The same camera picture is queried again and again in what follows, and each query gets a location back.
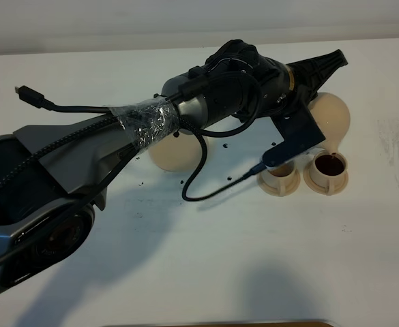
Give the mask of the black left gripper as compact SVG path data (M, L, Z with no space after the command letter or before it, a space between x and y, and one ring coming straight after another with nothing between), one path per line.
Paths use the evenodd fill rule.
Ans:
M275 64L274 117L288 116L308 103L341 67L348 65L341 50L288 64Z

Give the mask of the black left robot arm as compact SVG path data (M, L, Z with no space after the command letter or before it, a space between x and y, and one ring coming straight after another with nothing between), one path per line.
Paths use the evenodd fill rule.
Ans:
M0 293L66 259L86 240L106 189L140 152L179 131L199 141L240 134L269 117L282 141L250 178L326 139L309 103L347 59L340 50L283 64L231 40L204 65L168 80L161 93L117 107L58 106L21 86L19 99L45 110L89 113L72 125L28 125L0 136Z

